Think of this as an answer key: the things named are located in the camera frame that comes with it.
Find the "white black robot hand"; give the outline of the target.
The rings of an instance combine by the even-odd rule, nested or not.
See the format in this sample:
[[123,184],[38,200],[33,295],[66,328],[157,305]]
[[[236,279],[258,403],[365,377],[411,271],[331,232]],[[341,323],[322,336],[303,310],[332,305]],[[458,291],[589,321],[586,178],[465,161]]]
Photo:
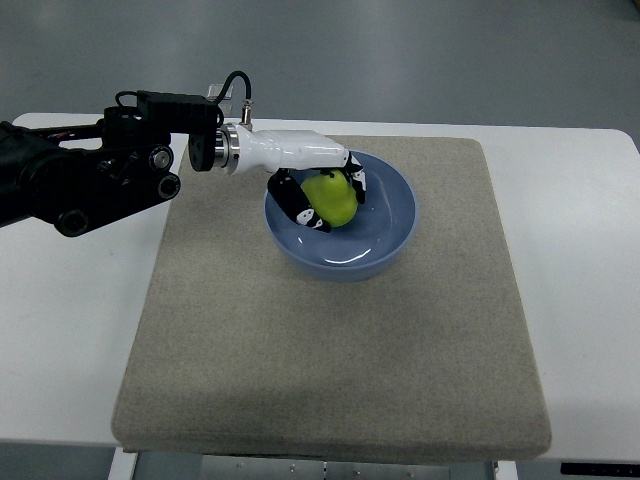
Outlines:
[[213,165],[227,174],[261,168],[271,174],[267,190],[292,222],[329,232],[332,228],[312,208],[302,182],[313,175],[340,170],[356,192],[358,206],[365,202],[366,175],[346,147],[314,131],[261,130],[241,124],[222,127]]

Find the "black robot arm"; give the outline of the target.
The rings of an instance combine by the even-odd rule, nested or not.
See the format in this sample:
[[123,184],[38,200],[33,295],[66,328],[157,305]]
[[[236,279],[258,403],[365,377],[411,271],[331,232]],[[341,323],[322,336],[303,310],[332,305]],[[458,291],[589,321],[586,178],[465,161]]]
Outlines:
[[223,131],[221,101],[232,82],[245,85],[243,118],[250,118],[252,85],[231,72],[214,97],[138,90],[136,103],[105,109],[91,125],[27,128],[1,124],[1,224],[28,218],[77,237],[175,198],[171,137],[188,137],[191,167],[206,172],[237,159]]

